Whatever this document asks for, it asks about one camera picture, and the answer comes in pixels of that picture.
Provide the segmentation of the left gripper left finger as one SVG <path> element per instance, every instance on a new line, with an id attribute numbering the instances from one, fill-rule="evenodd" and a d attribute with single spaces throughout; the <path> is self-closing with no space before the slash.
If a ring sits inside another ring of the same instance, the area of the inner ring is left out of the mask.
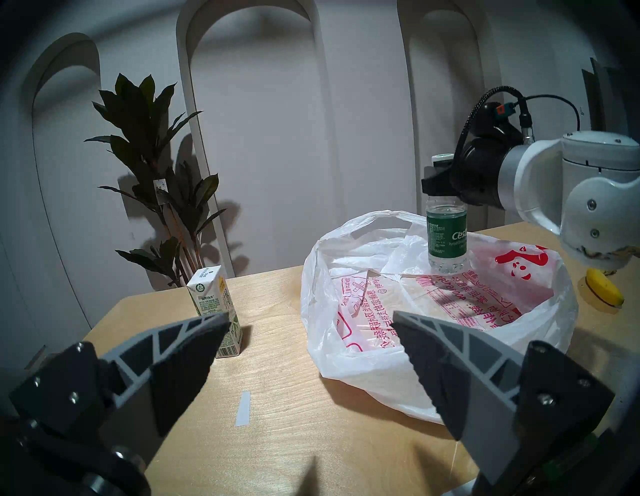
<path id="1" fill-rule="evenodd" d="M 75 342 L 9 393 L 21 419 L 48 435 L 104 449 L 123 447 L 149 464 L 204 386 L 227 312 L 143 331 L 98 356 Z"/>

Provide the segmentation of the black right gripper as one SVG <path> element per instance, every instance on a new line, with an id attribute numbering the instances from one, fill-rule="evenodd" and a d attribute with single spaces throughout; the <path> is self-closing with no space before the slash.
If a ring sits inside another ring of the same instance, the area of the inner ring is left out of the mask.
<path id="1" fill-rule="evenodd" d="M 472 140 L 452 168 L 424 168 L 425 195 L 453 195 L 471 206 L 502 208 L 498 182 L 508 145 L 498 140 Z"/>

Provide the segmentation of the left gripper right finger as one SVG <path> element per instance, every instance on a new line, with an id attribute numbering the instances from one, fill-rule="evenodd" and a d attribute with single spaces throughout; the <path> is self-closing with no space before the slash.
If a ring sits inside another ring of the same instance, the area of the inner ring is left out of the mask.
<path id="1" fill-rule="evenodd" d="M 524 354 L 487 332 L 395 311 L 392 328 L 475 487 L 552 487 L 592 455 L 614 392 L 553 345 Z"/>

